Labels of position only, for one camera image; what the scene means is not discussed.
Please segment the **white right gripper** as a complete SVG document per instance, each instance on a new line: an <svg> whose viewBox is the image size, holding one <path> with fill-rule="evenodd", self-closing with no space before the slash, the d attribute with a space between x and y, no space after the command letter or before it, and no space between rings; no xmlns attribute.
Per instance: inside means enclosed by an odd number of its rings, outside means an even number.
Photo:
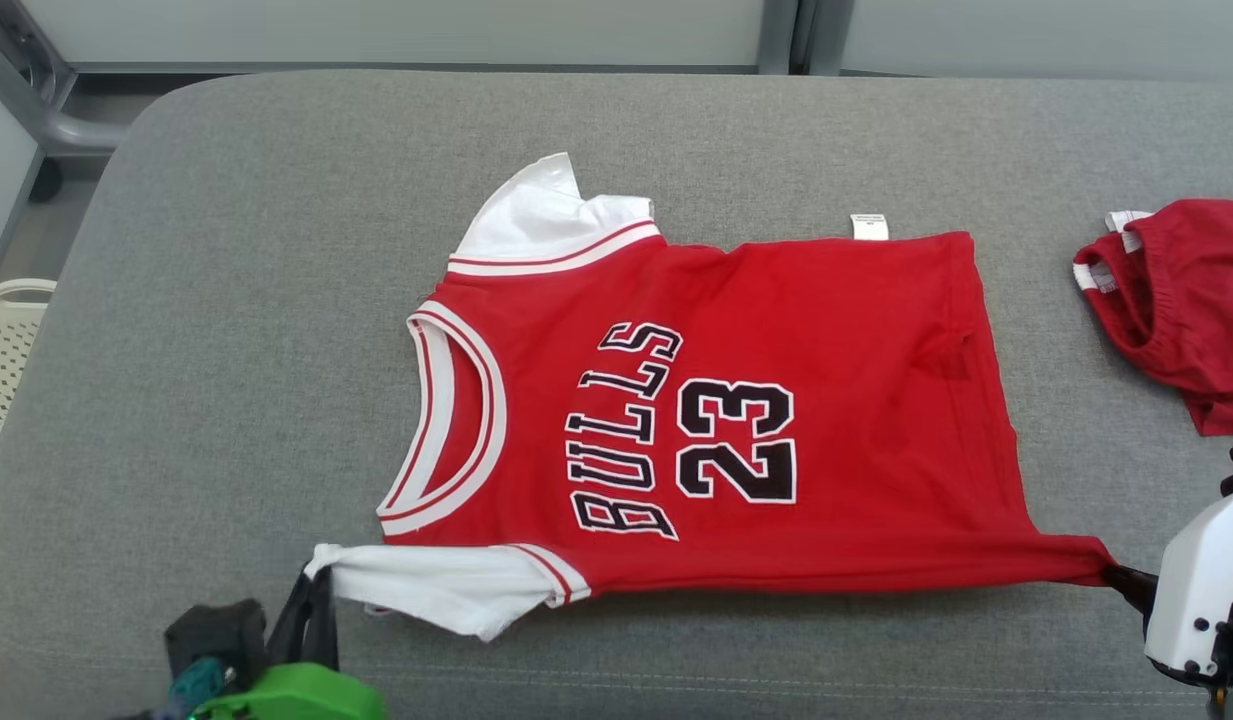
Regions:
<svg viewBox="0 0 1233 720"><path fill-rule="evenodd" d="M1161 674L1233 687L1233 494L1175 534L1159 575L1108 565L1104 583L1148 616L1145 657Z"/></svg>

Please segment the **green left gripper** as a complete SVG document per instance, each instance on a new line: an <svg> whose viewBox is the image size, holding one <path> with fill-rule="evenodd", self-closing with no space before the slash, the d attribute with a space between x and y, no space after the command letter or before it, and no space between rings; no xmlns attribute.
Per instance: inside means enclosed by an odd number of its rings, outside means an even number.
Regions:
<svg viewBox="0 0 1233 720"><path fill-rule="evenodd" d="M302 660L311 616L311 660ZM332 568L300 571L268 639L270 669L252 689L215 697L187 720L388 720L382 694L340 669Z"/></svg>

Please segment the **red shorts with white stripe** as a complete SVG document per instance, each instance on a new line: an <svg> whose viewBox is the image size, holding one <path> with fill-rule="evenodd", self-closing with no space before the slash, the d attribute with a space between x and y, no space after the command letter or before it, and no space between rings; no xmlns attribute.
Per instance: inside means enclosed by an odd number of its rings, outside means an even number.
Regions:
<svg viewBox="0 0 1233 720"><path fill-rule="evenodd" d="M1233 436L1233 200L1110 211L1073 261L1106 337L1178 390L1201 436Z"/></svg>

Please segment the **red Bulls 23 jersey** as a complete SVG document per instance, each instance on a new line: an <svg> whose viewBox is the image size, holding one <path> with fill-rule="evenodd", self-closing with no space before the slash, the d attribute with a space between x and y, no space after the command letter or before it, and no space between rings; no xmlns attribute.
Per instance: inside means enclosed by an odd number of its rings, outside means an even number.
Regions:
<svg viewBox="0 0 1233 720"><path fill-rule="evenodd" d="M1102 584L1100 539L1032 523L974 243L666 240L507 179L407 318L418 427L383 541L308 579L491 641L538 607L662 591Z"/></svg>

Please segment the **cream plastic laundry basket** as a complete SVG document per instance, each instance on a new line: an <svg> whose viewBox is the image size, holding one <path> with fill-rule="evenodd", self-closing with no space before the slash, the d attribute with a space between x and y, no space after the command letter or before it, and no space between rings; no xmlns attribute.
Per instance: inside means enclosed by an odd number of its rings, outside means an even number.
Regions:
<svg viewBox="0 0 1233 720"><path fill-rule="evenodd" d="M0 433L55 288L54 281L39 277L0 284Z"/></svg>

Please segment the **grey metal frame leg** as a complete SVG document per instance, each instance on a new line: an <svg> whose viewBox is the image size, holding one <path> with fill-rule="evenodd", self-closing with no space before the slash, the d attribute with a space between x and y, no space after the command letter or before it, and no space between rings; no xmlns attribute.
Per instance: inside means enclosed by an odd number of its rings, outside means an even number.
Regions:
<svg viewBox="0 0 1233 720"><path fill-rule="evenodd" d="M105 157L125 141L127 127L78 120L54 108L31 88L0 51L0 102L35 138L44 154L58 158Z"/></svg>

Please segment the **grey partition post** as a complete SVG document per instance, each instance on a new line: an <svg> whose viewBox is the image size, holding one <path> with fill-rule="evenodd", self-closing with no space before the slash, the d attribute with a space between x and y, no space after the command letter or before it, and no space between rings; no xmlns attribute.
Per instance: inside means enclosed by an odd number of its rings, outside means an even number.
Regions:
<svg viewBox="0 0 1233 720"><path fill-rule="evenodd" d="M814 0L805 44L808 76L840 76L857 0Z"/></svg>
<svg viewBox="0 0 1233 720"><path fill-rule="evenodd" d="M788 76L801 0L763 0L756 69L760 76Z"/></svg>

